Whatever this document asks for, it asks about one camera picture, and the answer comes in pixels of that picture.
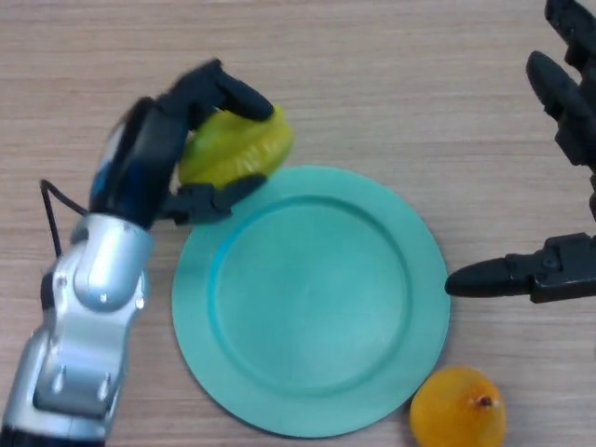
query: small orange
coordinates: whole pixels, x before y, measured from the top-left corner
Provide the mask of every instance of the small orange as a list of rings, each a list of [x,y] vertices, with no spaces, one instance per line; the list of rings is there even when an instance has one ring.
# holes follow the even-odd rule
[[[499,447],[507,432],[505,402],[482,372],[445,367],[414,395],[410,427],[420,447]]]

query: wood grain surface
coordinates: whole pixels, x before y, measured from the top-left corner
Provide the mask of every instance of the wood grain surface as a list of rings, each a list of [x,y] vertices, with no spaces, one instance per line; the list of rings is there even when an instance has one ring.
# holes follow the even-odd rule
[[[596,12],[596,1],[586,0]],[[38,192],[78,202],[132,101],[213,56],[282,104],[289,165],[353,169],[410,201],[450,271],[546,237],[594,232],[589,172],[553,142],[525,76],[565,46],[542,0],[0,0],[0,402],[40,322],[52,245]],[[57,207],[63,237],[76,222]],[[414,446],[395,412],[332,440],[245,427],[200,390],[177,350],[170,287],[187,231],[161,224],[151,302],[134,329],[114,446]],[[507,446],[596,438],[596,299],[453,300],[443,364],[483,369],[508,405]]]

